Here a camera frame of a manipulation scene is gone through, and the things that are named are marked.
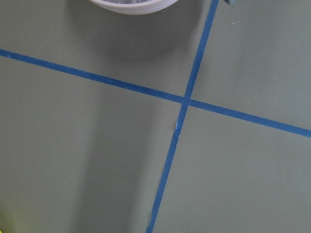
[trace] white bowl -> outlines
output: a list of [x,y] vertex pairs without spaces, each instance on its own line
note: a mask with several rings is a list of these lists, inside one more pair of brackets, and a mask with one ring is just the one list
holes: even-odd
[[173,3],[177,2],[178,0],[146,0],[145,2],[141,3],[113,3],[106,0],[90,1],[95,3],[96,5],[99,5],[114,12],[127,15],[144,15],[163,10],[166,7],[169,7]]

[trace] gray surface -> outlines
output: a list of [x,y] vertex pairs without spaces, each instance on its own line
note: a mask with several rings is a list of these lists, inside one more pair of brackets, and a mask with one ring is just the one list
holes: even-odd
[[190,108],[154,233],[311,232],[310,139]]
[[[0,1],[0,49],[183,95],[210,1]],[[310,1],[220,1],[194,99],[310,122]],[[0,57],[3,233],[143,233],[180,105]],[[310,139],[190,108],[155,232],[311,232]]]
[[226,2],[228,2],[229,4],[234,4],[237,0],[225,0]]
[[179,104],[0,57],[3,233],[144,232]]
[[183,95],[209,3],[127,16],[88,0],[2,0],[1,48]]
[[311,129],[311,1],[219,2],[193,99]]

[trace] gray floor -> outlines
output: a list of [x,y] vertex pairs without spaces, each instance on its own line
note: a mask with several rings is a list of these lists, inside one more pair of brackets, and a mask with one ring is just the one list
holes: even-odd
[[[3,0],[0,49],[183,96],[210,1]],[[311,129],[311,2],[219,2],[192,99]],[[143,233],[180,104],[0,56],[2,233]],[[311,232],[310,138],[190,107],[155,233]]]

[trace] blue tape line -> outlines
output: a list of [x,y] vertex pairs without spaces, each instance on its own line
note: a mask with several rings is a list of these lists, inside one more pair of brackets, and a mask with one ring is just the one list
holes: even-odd
[[150,96],[159,97],[161,99],[170,100],[170,101],[177,102],[177,103],[182,103],[182,101],[184,99],[183,97],[178,96],[178,95],[170,94],[170,93],[163,92],[163,91],[154,90],[154,89],[151,89],[151,88],[147,88],[147,87],[144,87],[144,86],[139,86],[139,85],[132,84],[132,83],[123,82],[123,81],[112,79],[112,78],[109,78],[109,77],[106,77],[106,76],[102,76],[102,75],[86,72],[86,71],[75,69],[75,68],[71,68],[71,67],[66,67],[66,66],[63,66],[63,65],[56,64],[56,63],[47,62],[47,61],[44,61],[44,60],[41,60],[41,59],[37,59],[37,58],[21,55],[21,54],[10,52],[10,51],[6,51],[6,50],[1,50],[0,49],[0,55],[3,56],[3,57],[12,58],[12,59],[15,59],[15,60],[18,60],[18,61],[23,61],[23,62],[30,63],[30,64],[33,64],[33,65],[37,65],[37,66],[41,66],[41,67],[57,70],[57,71],[60,71],[60,72],[63,72],[63,73],[72,74],[72,75],[79,76],[79,77],[82,77],[82,78],[86,78],[86,79],[98,81],[98,82],[101,82],[101,83],[105,83],[105,84],[121,87],[121,88],[124,88],[124,89],[136,91],[136,92],[147,94],[147,95],[150,95]]
[[161,205],[163,193],[164,193],[164,190],[165,190],[165,186],[166,186],[166,183],[167,183],[167,179],[168,179],[168,176],[169,176],[169,173],[170,173],[170,170],[171,170],[171,166],[172,166],[172,162],[173,162],[173,158],[174,158],[174,155],[175,155],[176,147],[177,147],[177,144],[178,144],[178,139],[180,137],[181,130],[182,130],[182,127],[183,127],[183,124],[184,124],[184,121],[185,121],[185,117],[186,117],[186,114],[187,114],[187,109],[188,109],[188,106],[189,106],[189,103],[190,103],[190,99],[191,99],[191,95],[192,95],[192,92],[193,92],[194,84],[195,84],[195,81],[196,81],[196,78],[197,78],[197,75],[198,75],[198,72],[199,72],[199,68],[200,68],[200,65],[201,65],[201,61],[202,61],[202,58],[203,58],[203,55],[204,55],[204,51],[205,51],[206,44],[207,44],[207,41],[208,41],[208,36],[209,36],[209,33],[210,33],[210,29],[211,29],[211,26],[213,24],[213,20],[214,20],[214,16],[215,16],[215,13],[216,13],[218,1],[219,0],[212,0],[212,2],[210,4],[210,7],[209,7],[207,19],[206,19],[206,22],[205,22],[205,25],[204,25],[204,29],[203,29],[203,32],[202,32],[202,36],[201,36],[201,39],[200,39],[200,44],[198,46],[198,50],[197,50],[197,53],[196,53],[196,56],[195,56],[195,59],[194,59],[194,62],[193,62],[191,74],[190,74],[189,81],[188,81],[188,84],[187,84],[187,88],[186,88],[186,91],[185,91],[184,100],[182,102],[182,105],[181,105],[181,108],[180,108],[180,112],[179,112],[179,115],[178,115],[176,129],[175,129],[174,134],[172,136],[172,140],[171,140],[170,148],[169,148],[169,151],[168,151],[168,154],[167,154],[167,157],[166,157],[166,161],[165,161],[165,164],[164,164],[164,169],[163,169],[163,172],[162,172],[161,180],[160,180],[160,183],[159,183],[159,186],[158,186],[158,190],[157,190],[156,195],[155,195],[155,201],[154,201],[154,204],[153,204],[153,207],[152,207],[152,211],[151,211],[151,219],[150,219],[149,226],[148,226],[148,228],[146,230],[146,233],[152,233],[153,229],[154,229],[154,226],[155,226],[155,223],[156,223],[156,217],[157,217],[160,205]]
[[250,122],[253,122],[259,125],[268,126],[268,127],[275,128],[278,130],[295,133],[301,136],[311,137],[311,130],[299,128],[297,126],[288,125],[285,123],[277,122],[277,121],[266,119],[266,118],[259,117],[259,116],[254,116],[254,115],[247,114],[247,113],[242,113],[242,112],[231,110],[228,108],[223,108],[223,107],[212,105],[209,103],[204,103],[204,102],[200,102],[197,100],[191,100],[190,106],[201,108],[201,109],[211,111],[214,113],[219,113],[219,114],[226,115],[229,117],[234,117],[237,119],[250,121]]

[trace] floor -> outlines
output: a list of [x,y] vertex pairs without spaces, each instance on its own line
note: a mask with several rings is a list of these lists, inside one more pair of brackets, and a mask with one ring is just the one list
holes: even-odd
[[310,11],[1,1],[2,233],[309,233]]

